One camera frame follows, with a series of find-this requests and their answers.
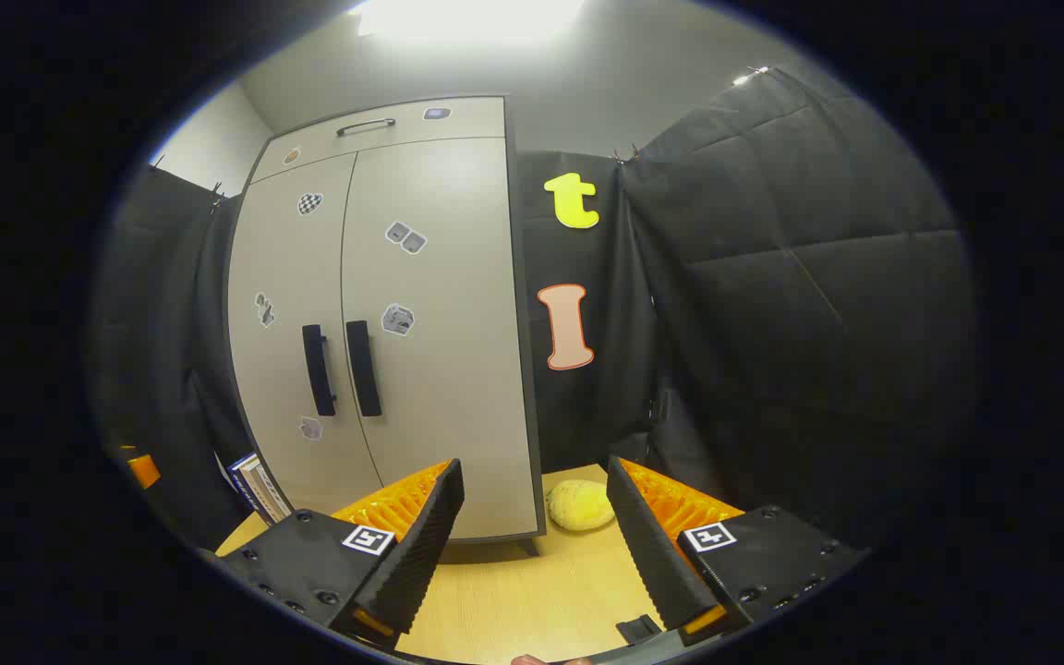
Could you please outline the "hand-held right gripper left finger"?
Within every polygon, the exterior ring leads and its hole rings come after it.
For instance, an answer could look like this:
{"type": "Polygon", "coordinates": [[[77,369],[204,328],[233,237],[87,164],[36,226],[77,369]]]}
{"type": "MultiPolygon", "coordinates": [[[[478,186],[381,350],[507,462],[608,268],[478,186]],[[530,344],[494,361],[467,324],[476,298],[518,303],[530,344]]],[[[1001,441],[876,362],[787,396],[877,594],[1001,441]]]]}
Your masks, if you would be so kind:
{"type": "Polygon", "coordinates": [[[465,501],[443,460],[333,514],[298,509],[212,562],[310,624],[395,647],[422,605],[465,501]]]}

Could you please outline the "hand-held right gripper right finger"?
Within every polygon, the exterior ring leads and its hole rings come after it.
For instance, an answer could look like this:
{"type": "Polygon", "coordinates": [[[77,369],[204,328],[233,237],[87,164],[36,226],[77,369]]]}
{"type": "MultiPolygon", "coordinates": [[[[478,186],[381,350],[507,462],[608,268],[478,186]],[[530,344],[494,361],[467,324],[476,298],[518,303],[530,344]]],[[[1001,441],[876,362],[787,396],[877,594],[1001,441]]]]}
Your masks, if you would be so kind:
{"type": "Polygon", "coordinates": [[[868,556],[784,508],[743,511],[624,458],[606,475],[643,585],[686,647],[772,622],[868,556]]]}

